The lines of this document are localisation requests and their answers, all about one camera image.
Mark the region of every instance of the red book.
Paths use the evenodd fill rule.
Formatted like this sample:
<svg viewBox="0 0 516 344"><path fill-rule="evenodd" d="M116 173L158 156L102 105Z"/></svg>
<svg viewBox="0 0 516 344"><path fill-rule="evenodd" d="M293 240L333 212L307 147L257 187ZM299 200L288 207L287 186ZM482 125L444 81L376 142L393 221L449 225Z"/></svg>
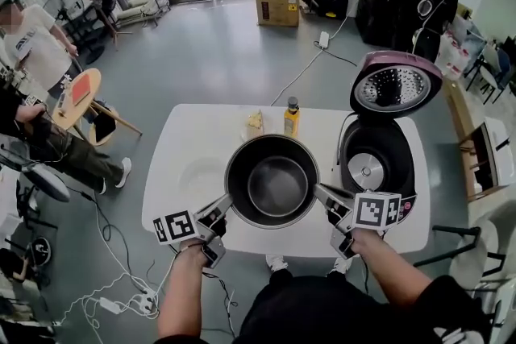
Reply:
<svg viewBox="0 0 516 344"><path fill-rule="evenodd" d="M73 105L79 105L79 103L89 95L89 92L91 92L89 89L89 74L86 73L74 86L72 86Z"/></svg>

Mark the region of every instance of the rice cooker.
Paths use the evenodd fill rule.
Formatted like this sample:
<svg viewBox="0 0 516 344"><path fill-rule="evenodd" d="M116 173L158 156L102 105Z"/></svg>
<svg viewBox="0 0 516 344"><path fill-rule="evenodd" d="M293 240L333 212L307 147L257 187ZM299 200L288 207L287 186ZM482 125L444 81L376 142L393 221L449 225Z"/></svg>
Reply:
<svg viewBox="0 0 516 344"><path fill-rule="evenodd" d="M414 208L414 161L396 122L426 105L439 91L439 69L404 52L371 52L352 87L353 113L343 123L332 184L351 193L367 190L402 195L400 221Z"/></svg>

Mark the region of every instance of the human hand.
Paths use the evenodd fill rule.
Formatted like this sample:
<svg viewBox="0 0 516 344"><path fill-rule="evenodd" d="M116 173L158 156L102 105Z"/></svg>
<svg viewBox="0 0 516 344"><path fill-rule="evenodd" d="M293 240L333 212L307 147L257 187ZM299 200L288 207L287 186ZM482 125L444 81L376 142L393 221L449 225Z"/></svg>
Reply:
<svg viewBox="0 0 516 344"><path fill-rule="evenodd" d="M79 53L77 52L77 46L75 46L74 44L68 45L66 47L66 50L68 51L68 54L71 57L78 57L79 56Z"/></svg>
<svg viewBox="0 0 516 344"><path fill-rule="evenodd" d="M364 228L355 228L352 230L353 244L352 251L360 254L364 248L368 248L375 242L382 242L380 235L375 230L365 230Z"/></svg>
<svg viewBox="0 0 516 344"><path fill-rule="evenodd" d="M16 110L15 120L21 123L30 122L36 116L44 112L45 105L42 103L38 103L33 106L18 106L18 110Z"/></svg>
<svg viewBox="0 0 516 344"><path fill-rule="evenodd" d="M186 262L200 269L208 264L208 258L201 250L203 242L197 238L187 239L179 245L176 260Z"/></svg>

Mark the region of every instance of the yellow bottle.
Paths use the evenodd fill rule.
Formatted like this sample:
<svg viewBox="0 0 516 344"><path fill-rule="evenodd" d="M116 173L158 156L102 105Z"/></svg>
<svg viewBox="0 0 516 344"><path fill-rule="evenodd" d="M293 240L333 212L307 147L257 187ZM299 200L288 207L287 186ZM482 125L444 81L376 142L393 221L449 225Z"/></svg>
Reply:
<svg viewBox="0 0 516 344"><path fill-rule="evenodd" d="M289 107L285 111L285 135L292 138L298 137L299 105L295 96L289 97Z"/></svg>

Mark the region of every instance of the pot rim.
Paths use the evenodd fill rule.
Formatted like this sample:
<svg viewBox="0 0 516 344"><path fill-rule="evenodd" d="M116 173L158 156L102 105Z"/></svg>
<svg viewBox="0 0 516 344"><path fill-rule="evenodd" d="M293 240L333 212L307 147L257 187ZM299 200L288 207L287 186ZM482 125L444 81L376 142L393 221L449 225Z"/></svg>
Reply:
<svg viewBox="0 0 516 344"><path fill-rule="evenodd" d="M255 138L253 139L249 139L248 141L242 143L242 145L240 145L236 150L235 152L233 152L233 155L231 156L231 158L229 159L229 161L227 162L227 166L226 166L226 171L224 173L224 190L226 191L226 193L229 193L229 188L228 188L228 176L229 176L229 170L231 169L231 165L233 164L233 162L235 161L235 157L249 144L259 140L259 139L264 139L264 138L281 138L281 139L286 139L286 140L289 140L293 143L296 143L297 145L299 145L307 154L308 156L312 159L312 162L314 163L314 167L315 167L315 175L316 175L316 183L315 184L320 184L321 182L321 176L319 174L319 167L317 165L317 161L315 160L314 156L312 155L312 152L310 152L310 149L308 149L308 147L306 147L306 145L304 145L302 142L298 141L297 139L294 139L294 138L290 138L289 136L286 136L286 135L282 135L282 134L263 134L263 135L260 135L260 136L256 136ZM252 225L252 226L255 226L256 228L261 228L263 230L279 230L281 228L286 228L287 226L291 226L293 224L295 224L296 222L299 222L301 219L303 219L312 209L312 207L314 206L314 203L315 201L317 201L317 198L315 195L312 195L312 201L311 203L308 204L308 206L306 207L306 210L301 214L299 215L298 217L296 217L294 220L290 221L290 222L286 222L284 224L278 224L278 225L275 225L275 226L270 226L270 225L261 225L261 224L258 224L254 221L251 221L250 219L247 219L246 217L244 217L240 211L238 211L238 209L235 207L235 204L231 203L231 209L233 209L233 211L236 213L236 215L238 215L238 217L240 219L242 219L244 222Z"/></svg>

